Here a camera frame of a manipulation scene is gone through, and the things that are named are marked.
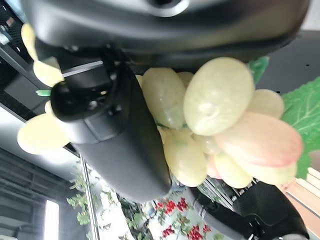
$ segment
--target grape bunch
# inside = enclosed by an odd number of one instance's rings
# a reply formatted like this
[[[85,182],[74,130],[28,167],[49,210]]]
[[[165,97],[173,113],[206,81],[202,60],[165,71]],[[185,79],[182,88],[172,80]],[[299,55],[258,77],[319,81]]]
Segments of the grape bunch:
[[[138,79],[168,167],[182,184],[196,187],[207,175],[237,189],[253,178],[271,185],[294,179],[302,138],[280,120],[281,96],[255,90],[243,62],[219,57],[195,74],[150,68]]]

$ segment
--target artificial leaf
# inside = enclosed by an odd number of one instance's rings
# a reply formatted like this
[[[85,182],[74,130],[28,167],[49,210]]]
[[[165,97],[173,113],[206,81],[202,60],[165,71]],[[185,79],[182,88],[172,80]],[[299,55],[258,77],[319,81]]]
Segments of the artificial leaf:
[[[222,240],[222,239],[224,239],[224,236],[221,233],[216,233],[213,236],[213,240]]]
[[[257,60],[249,62],[249,67],[253,74],[254,84],[257,84],[260,81],[262,75],[264,74],[266,68],[268,67],[268,64],[269,64],[268,56],[262,56]]]
[[[86,236],[86,238],[87,238],[88,240],[93,240],[93,237],[92,237],[92,233],[91,233],[91,232],[88,232],[85,236]]]
[[[50,97],[51,90],[37,90],[35,93],[40,97]]]
[[[78,220],[80,225],[87,225],[90,223],[90,217],[87,211],[78,212],[76,215],[76,219]]]
[[[300,133],[304,144],[296,177],[306,179],[311,163],[309,153],[320,149],[320,77],[282,98],[285,112],[281,119]]]

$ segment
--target red flower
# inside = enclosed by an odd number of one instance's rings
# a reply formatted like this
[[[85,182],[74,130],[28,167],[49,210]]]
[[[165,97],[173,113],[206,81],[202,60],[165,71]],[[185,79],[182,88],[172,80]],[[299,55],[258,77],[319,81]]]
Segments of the red flower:
[[[174,233],[175,233],[175,230],[172,230],[172,226],[170,225],[167,229],[162,231],[162,236],[166,238],[170,234],[174,234]]]
[[[201,240],[204,237],[199,233],[199,226],[193,226],[189,234],[187,234],[188,240]]]
[[[203,233],[205,234],[205,233],[207,233],[207,232],[211,232],[212,230],[211,230],[210,227],[208,227],[207,224],[205,224],[204,227],[202,228],[202,231],[203,231]]]

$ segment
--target black plastic housing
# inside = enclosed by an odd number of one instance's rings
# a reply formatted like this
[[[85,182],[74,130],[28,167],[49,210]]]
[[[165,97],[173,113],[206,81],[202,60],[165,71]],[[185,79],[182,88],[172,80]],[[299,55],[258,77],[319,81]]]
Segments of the black plastic housing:
[[[22,0],[37,37],[52,46],[122,51],[137,65],[197,69],[216,57],[247,62],[288,44],[309,0],[225,0],[156,17],[99,1]]]
[[[125,64],[115,67],[111,83],[101,68],[79,73],[76,80],[85,82],[90,73],[93,80],[105,79],[105,89],[78,89],[77,95],[68,88],[73,76],[56,84],[53,112],[85,161],[118,193],[136,202],[163,197],[171,177],[139,83]]]

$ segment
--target grape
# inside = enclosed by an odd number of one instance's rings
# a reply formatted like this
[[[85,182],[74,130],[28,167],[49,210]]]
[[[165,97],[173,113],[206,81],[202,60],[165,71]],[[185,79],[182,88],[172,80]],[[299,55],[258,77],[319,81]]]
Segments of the grape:
[[[158,129],[158,131],[160,133],[162,144],[164,144],[166,141],[167,133],[160,126],[156,126],[156,128]]]
[[[237,160],[237,163],[248,174],[270,185],[289,184],[297,173],[296,162],[282,167],[259,166],[240,160]]]
[[[45,113],[47,114],[53,114],[53,111],[52,111],[52,107],[51,107],[51,101],[47,101],[44,105],[44,111]]]
[[[215,156],[208,155],[206,160],[207,160],[207,174],[211,178],[222,179],[216,167]]]
[[[189,83],[191,82],[194,74],[188,71],[183,71],[183,72],[178,72],[178,76],[180,77],[180,79],[182,80],[185,89],[187,89]]]
[[[285,111],[285,104],[278,93],[268,89],[259,89],[254,92],[247,111],[280,119]]]
[[[229,186],[242,189],[253,180],[230,156],[221,153],[214,158],[215,166],[223,181]]]
[[[140,76],[140,75],[135,75],[135,78],[137,79],[137,81],[138,81],[138,83],[139,83],[139,85],[141,87],[142,86],[142,82],[143,82],[143,77]]]
[[[247,66],[230,57],[208,61],[193,76],[184,97],[184,117],[197,135],[212,136],[232,126],[254,93]]]
[[[142,92],[156,122],[173,129],[183,126],[185,86],[170,68],[150,68],[143,75]]]
[[[194,134],[188,127],[183,127],[179,130],[180,133],[187,134],[188,136],[191,136]]]
[[[54,63],[54,58],[50,58],[48,61],[49,64],[41,62],[41,61],[34,61],[33,63],[33,72],[34,75],[45,85],[49,87],[53,87],[55,84],[64,81],[64,77],[59,68],[59,64],[56,61]]]
[[[29,120],[19,130],[17,142],[27,153],[38,155],[62,148],[69,143],[69,139],[56,117],[44,113]]]
[[[190,136],[178,131],[168,131],[163,149],[169,169],[182,184],[196,187],[204,182],[207,160]]]
[[[201,150],[205,154],[219,154],[221,153],[221,148],[217,145],[216,140],[213,136],[200,136],[194,135],[194,140],[199,144]]]
[[[30,57],[36,61],[38,60],[38,55],[36,52],[35,44],[36,44],[36,35],[34,33],[34,30],[32,29],[31,25],[29,23],[23,24],[21,28],[21,38],[23,41],[23,44],[28,51]]]
[[[246,112],[224,132],[214,136],[231,157],[267,167],[284,167],[297,162],[303,143],[299,133],[274,117]]]

